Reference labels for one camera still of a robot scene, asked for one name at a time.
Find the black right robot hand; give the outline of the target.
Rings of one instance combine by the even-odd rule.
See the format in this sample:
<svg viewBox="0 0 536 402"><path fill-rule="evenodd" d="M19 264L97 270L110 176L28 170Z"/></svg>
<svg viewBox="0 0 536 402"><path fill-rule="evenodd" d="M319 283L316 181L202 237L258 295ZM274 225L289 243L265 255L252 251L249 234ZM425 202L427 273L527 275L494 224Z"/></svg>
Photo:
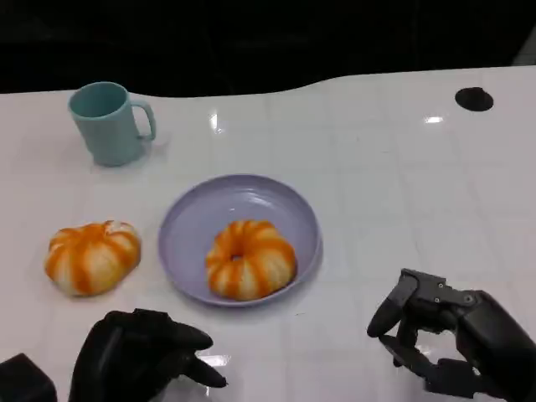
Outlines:
<svg viewBox="0 0 536 402"><path fill-rule="evenodd" d="M451 332L461 360L432 363L416 347L419 331ZM422 378L426 391L471 399L535 399L535 343L491 295L457 290L446 279L403 269L375 312L367 334Z"/></svg>

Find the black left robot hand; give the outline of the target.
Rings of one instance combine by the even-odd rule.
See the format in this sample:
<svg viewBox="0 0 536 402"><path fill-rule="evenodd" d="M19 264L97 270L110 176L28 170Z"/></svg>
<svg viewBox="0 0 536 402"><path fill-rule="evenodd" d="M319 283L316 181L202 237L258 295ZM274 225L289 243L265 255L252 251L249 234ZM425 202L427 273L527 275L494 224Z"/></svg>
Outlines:
<svg viewBox="0 0 536 402"><path fill-rule="evenodd" d="M226 378L196 356L213 345L206 332L166 312L108 312L79 352L69 400L149 401L181 376L221 389Z"/></svg>

